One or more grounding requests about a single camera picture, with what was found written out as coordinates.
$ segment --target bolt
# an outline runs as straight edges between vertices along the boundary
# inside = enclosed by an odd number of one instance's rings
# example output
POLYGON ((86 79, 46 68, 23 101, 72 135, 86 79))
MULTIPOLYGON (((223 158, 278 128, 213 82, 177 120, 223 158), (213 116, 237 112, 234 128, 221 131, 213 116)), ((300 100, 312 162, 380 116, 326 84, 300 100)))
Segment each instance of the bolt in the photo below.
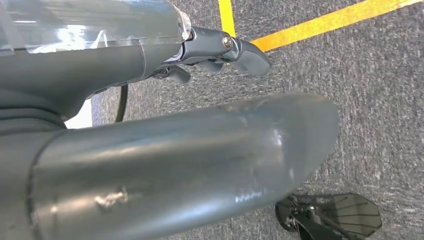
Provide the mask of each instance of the bolt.
POLYGON ((230 48, 231 48, 231 46, 233 45, 233 40, 231 39, 231 36, 230 36, 230 35, 228 35, 227 33, 225 33, 225 34, 222 36, 222 44, 224 45, 224 47, 225 47, 226 49, 230 49, 230 48))

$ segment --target yellow floor line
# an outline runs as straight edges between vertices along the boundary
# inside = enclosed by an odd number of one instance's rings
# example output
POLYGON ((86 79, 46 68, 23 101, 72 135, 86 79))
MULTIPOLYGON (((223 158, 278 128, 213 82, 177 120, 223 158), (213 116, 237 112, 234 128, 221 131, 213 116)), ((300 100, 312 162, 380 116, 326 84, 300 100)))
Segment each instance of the yellow floor line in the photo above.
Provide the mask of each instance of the yellow floor line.
POLYGON ((235 37, 236 28, 234 27, 231 0, 219 0, 219 12, 221 14, 222 30, 231 35, 231 37, 235 37))
POLYGON ((252 43, 266 52, 422 1, 423 0, 365 0, 253 40, 252 43))

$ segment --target gray carpet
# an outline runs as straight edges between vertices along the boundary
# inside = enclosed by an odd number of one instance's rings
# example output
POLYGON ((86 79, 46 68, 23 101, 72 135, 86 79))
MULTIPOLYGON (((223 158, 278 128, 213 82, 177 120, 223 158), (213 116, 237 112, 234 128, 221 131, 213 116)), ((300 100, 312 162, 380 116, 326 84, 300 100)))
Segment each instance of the gray carpet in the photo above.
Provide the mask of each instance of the gray carpet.
MULTIPOLYGON (((174 0, 193 24, 220 29, 217 0, 174 0)), ((253 40, 359 0, 233 0, 237 34, 253 40)), ((355 192, 375 201, 383 227, 370 239, 424 239, 424 3, 268 53, 271 73, 230 68, 192 81, 152 80, 130 87, 126 120, 143 119, 285 92, 325 95, 339 107, 340 136, 328 160, 298 191, 355 192)), ((95 125, 114 120, 119 90, 93 98, 95 125)), ((272 207, 169 240, 294 240, 272 207)))

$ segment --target floor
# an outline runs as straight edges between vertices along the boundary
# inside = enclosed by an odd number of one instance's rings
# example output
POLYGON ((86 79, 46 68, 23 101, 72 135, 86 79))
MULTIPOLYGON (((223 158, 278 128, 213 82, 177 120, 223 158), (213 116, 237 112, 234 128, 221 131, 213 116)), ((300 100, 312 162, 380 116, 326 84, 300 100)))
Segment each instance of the floor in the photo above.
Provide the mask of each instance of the floor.
MULTIPOLYGON (((172 0, 193 25, 220 29, 217 0, 172 0)), ((232 0, 238 37, 253 40, 360 0, 232 0)), ((258 96, 310 92, 339 107, 340 136, 300 193, 355 192, 380 207, 383 227, 369 239, 424 236, 424 2, 270 51, 265 77, 192 67, 192 81, 148 79, 130 86, 126 120, 258 96)), ((119 90, 92 98, 94 125, 112 123, 119 90)), ((272 206, 168 240, 295 240, 272 206)))

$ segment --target clear plastic cover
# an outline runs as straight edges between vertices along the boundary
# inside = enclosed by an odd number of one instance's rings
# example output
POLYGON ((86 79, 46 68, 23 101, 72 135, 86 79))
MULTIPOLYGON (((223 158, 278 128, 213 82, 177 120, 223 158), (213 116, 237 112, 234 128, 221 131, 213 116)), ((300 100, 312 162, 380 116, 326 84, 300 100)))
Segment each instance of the clear plastic cover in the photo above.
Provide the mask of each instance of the clear plastic cover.
POLYGON ((190 18, 167 0, 0 0, 0 56, 175 44, 190 18))

